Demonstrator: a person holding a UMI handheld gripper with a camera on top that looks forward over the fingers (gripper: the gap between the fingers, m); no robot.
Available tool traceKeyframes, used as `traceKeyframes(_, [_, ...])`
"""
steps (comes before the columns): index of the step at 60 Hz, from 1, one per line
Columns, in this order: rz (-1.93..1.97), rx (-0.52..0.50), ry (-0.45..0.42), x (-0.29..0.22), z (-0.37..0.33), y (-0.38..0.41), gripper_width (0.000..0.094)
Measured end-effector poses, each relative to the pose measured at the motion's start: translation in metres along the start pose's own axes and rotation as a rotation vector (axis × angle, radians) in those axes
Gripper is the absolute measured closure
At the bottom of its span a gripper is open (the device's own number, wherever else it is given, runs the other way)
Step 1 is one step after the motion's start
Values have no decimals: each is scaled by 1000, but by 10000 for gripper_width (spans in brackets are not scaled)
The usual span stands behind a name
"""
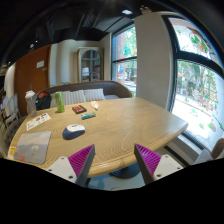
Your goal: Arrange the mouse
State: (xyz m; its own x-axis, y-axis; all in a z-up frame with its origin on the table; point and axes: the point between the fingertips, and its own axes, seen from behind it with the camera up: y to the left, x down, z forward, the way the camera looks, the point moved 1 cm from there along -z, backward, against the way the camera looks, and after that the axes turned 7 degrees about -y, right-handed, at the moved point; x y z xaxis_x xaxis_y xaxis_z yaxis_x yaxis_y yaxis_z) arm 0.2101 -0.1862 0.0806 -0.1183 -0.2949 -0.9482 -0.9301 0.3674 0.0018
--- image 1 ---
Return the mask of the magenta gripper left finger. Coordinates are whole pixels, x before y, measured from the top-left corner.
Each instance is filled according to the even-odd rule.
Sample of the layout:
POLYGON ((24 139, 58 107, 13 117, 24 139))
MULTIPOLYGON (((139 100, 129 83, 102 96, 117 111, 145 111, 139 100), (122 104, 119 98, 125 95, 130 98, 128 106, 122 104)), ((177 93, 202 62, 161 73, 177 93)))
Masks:
POLYGON ((47 171, 84 187, 94 156, 95 145, 90 145, 69 157, 58 158, 47 171))

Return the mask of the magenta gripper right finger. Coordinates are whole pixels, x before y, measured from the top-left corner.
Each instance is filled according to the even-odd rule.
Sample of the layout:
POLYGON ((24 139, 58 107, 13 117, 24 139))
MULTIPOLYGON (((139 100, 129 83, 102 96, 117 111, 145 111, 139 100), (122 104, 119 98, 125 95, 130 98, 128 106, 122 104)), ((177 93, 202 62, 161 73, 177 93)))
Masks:
POLYGON ((134 154, 146 185, 182 169, 182 166, 168 154, 156 152, 136 144, 134 154))

